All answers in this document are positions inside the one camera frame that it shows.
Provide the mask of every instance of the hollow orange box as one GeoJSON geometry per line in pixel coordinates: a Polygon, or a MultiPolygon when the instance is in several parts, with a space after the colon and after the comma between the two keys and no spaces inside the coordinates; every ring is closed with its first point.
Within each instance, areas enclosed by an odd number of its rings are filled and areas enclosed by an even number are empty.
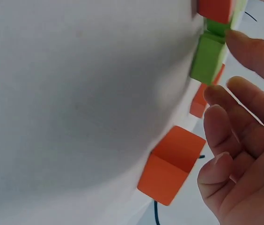
{"type": "MultiPolygon", "coordinates": [[[[213,81],[213,84],[218,84],[223,72],[225,70],[225,64],[222,64],[221,69],[219,73],[217,74],[216,78],[213,81]]],[[[205,109],[207,107],[207,102],[204,99],[204,91],[208,87],[208,85],[202,83],[199,87],[195,97],[192,100],[191,106],[190,106],[190,114],[202,118],[205,112],[205,109]]]]}
{"type": "Polygon", "coordinates": [[[149,156],[137,188],[163,205],[170,205],[186,181],[206,141],[173,127],[149,156]]]}
{"type": "Polygon", "coordinates": [[[235,0],[198,0],[198,13],[219,23],[228,24],[232,18],[235,0]]]}

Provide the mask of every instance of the cable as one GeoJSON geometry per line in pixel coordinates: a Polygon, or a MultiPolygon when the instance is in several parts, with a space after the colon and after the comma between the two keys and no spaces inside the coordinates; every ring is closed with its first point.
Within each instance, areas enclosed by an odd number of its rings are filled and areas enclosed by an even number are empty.
{"type": "Polygon", "coordinates": [[[160,225],[159,217],[158,217],[158,202],[157,201],[154,201],[154,211],[155,211],[155,222],[156,222],[156,225],[160,225]]]}
{"type": "Polygon", "coordinates": [[[254,21],[258,22],[251,14],[249,14],[248,12],[245,12],[246,15],[248,15],[249,17],[251,17],[254,21]]]}

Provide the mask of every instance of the foam block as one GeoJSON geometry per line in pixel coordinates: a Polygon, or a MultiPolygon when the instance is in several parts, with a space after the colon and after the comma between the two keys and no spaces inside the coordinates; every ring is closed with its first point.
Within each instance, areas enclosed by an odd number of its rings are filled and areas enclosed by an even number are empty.
{"type": "Polygon", "coordinates": [[[205,140],[173,127],[152,151],[138,189],[163,205],[170,205],[186,181],[205,140]]]}
{"type": "Polygon", "coordinates": [[[234,0],[198,0],[198,13],[207,19],[227,24],[234,6],[234,0]]]}
{"type": "Polygon", "coordinates": [[[190,77],[207,85],[212,84],[226,54],[224,38],[205,32],[200,37],[190,77]]]}
{"type": "MultiPolygon", "coordinates": [[[[215,85],[218,84],[224,69],[225,69],[225,64],[222,64],[221,70],[217,74],[213,84],[215,84],[215,85]]],[[[192,114],[198,118],[203,118],[205,109],[207,107],[207,102],[204,99],[204,91],[207,87],[208,87],[208,85],[206,85],[204,83],[201,84],[201,86],[199,87],[195,97],[192,100],[191,106],[190,106],[190,114],[192,114]]]]}

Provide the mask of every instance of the green cube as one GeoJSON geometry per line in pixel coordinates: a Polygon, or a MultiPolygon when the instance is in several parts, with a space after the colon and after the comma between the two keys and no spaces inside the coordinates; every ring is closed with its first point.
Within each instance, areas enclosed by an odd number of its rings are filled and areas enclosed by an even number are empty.
{"type": "Polygon", "coordinates": [[[225,31],[231,29],[232,21],[233,21],[233,17],[231,19],[231,22],[228,24],[223,24],[220,22],[216,22],[213,20],[206,19],[207,30],[212,32],[213,34],[220,36],[220,37],[225,37],[225,35],[226,35],[225,31]]]}
{"type": "Polygon", "coordinates": [[[223,58],[227,54],[224,38],[205,32],[200,37],[198,49],[190,77],[207,85],[211,85],[220,71],[223,58]]]}

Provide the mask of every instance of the white tabletop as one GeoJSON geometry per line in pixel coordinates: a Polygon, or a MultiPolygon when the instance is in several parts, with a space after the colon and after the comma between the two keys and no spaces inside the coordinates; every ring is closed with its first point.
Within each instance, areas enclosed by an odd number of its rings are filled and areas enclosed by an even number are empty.
{"type": "Polygon", "coordinates": [[[198,87],[192,5],[0,0],[0,225],[121,220],[198,87]]]}

